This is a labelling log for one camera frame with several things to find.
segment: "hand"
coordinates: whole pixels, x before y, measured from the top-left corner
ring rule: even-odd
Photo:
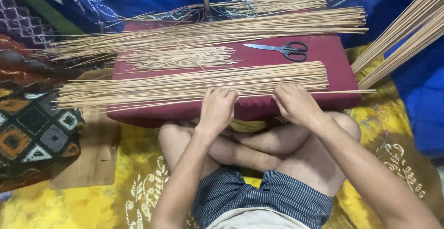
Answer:
[[[311,94],[301,85],[282,84],[273,90],[272,98],[281,115],[293,124],[310,128],[325,117]]]
[[[234,117],[234,105],[239,95],[236,91],[221,88],[208,89],[202,101],[200,122],[197,129],[218,136]]]

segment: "scissors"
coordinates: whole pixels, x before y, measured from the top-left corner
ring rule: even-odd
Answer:
[[[293,44],[301,45],[303,48],[293,47],[292,46]],[[308,46],[307,46],[307,44],[305,44],[303,42],[291,41],[291,42],[285,44],[284,46],[280,46],[280,47],[260,45],[260,44],[244,44],[244,45],[247,47],[252,47],[252,48],[261,49],[261,50],[281,51],[284,54],[285,58],[287,58],[288,60],[291,60],[293,62],[303,62],[303,61],[307,60]],[[303,58],[292,58],[292,57],[290,57],[290,55],[303,56]]]

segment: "forearm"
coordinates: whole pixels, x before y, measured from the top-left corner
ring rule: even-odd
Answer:
[[[335,121],[325,116],[310,129],[386,227],[413,220],[428,228],[441,228],[414,192]]]
[[[151,226],[181,228],[190,211],[208,150],[214,138],[196,130],[165,184],[154,210]]]

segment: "person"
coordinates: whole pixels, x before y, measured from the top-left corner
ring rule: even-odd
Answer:
[[[358,124],[323,112],[302,86],[272,97],[290,123],[261,133],[225,128],[235,91],[209,89],[200,122],[169,122],[158,140],[171,176],[153,213],[153,229],[184,228],[192,208],[204,229],[320,229],[347,177],[388,229],[442,229],[405,183],[359,143]],[[231,165],[264,172],[259,189]]]

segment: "scissor blade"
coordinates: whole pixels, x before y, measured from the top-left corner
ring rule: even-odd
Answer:
[[[244,44],[247,47],[252,47],[255,49],[261,49],[261,50],[280,50],[280,47],[276,46],[268,46],[268,45],[259,45],[259,44]]]

